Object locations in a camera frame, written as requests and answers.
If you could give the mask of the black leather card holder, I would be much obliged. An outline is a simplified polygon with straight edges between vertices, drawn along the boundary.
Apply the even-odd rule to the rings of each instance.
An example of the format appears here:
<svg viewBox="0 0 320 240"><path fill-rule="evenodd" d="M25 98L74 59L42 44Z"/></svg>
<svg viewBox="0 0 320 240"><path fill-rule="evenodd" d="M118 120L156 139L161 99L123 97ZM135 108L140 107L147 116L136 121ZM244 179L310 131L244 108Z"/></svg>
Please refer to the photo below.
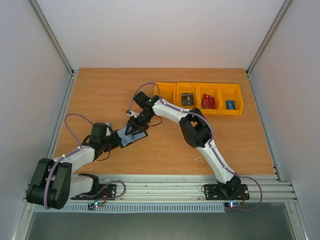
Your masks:
<svg viewBox="0 0 320 240"><path fill-rule="evenodd" d="M146 138L148 136L148 134L145 131L137 133L135 135L133 135L132 133L129 135L125 135L125 130L125 128L122 128L116 131L116 134L119 137L119 146L121 148L125 148L131 145L132 143L140 139Z"/></svg>

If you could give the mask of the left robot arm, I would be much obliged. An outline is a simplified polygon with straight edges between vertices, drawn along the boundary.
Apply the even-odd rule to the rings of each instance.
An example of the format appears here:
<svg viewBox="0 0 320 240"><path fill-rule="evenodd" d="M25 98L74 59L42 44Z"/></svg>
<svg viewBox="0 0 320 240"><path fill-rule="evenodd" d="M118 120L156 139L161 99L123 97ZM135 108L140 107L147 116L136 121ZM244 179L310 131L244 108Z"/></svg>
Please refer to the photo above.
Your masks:
<svg viewBox="0 0 320 240"><path fill-rule="evenodd" d="M40 159L26 191L26 201L59 210L76 196L96 199L101 193L99 178L88 173L76 177L72 174L103 153L122 147L120 133L105 123L95 123L91 134L75 150L54 159Z"/></svg>

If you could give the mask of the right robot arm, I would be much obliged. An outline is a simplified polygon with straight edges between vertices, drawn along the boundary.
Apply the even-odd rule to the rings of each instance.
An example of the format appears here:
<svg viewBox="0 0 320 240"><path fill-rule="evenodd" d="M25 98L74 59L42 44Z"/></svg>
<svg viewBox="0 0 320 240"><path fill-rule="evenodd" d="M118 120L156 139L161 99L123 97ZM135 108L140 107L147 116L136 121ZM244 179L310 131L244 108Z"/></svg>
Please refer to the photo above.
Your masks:
<svg viewBox="0 0 320 240"><path fill-rule="evenodd" d="M177 123L185 142L197 149L212 168L224 198L232 198L238 193L241 180L218 151L212 127L198 108L181 108L158 95L148 97L142 91L136 93L131 101L137 103L142 112L136 114L130 108L127 110L130 118L124 132L126 136L145 134L148 123L155 116Z"/></svg>

